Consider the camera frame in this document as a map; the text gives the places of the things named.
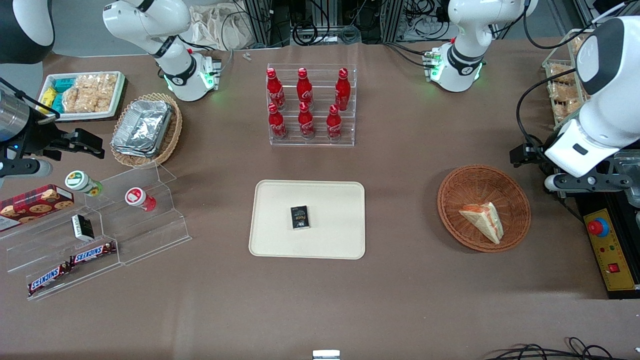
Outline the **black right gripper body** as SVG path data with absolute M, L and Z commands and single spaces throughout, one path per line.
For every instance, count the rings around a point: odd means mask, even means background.
M 43 157 L 60 161 L 63 152 L 80 152 L 80 146 L 71 141 L 71 134 L 57 128 L 54 120 L 47 120 L 45 115 L 32 107 L 29 119 L 19 136 L 19 157 Z

